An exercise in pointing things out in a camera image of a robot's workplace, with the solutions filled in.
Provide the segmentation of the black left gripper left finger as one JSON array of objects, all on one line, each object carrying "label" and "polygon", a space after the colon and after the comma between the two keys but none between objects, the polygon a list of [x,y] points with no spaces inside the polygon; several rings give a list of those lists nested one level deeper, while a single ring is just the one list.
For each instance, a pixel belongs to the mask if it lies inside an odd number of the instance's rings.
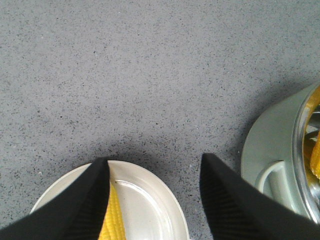
[{"label": "black left gripper left finger", "polygon": [[97,158],[65,190],[0,231],[2,240],[97,240],[110,196],[110,169]]}]

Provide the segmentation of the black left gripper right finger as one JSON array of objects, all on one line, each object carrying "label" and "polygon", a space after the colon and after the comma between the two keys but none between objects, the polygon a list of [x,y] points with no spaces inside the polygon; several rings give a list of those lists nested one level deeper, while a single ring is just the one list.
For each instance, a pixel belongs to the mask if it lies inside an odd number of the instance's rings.
[{"label": "black left gripper right finger", "polygon": [[318,240],[320,226],[260,193],[213,153],[200,164],[200,197],[215,240]]}]

